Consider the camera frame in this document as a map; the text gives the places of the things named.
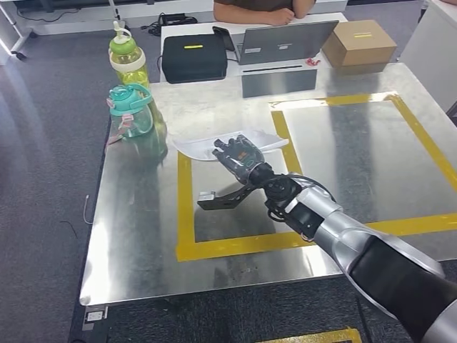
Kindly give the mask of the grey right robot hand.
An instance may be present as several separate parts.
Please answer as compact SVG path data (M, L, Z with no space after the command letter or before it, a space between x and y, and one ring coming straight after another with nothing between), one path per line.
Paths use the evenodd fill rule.
M249 183L250 173L265 162L258 147L242 134L226 143L216 139L213 145L213 155L241 184Z

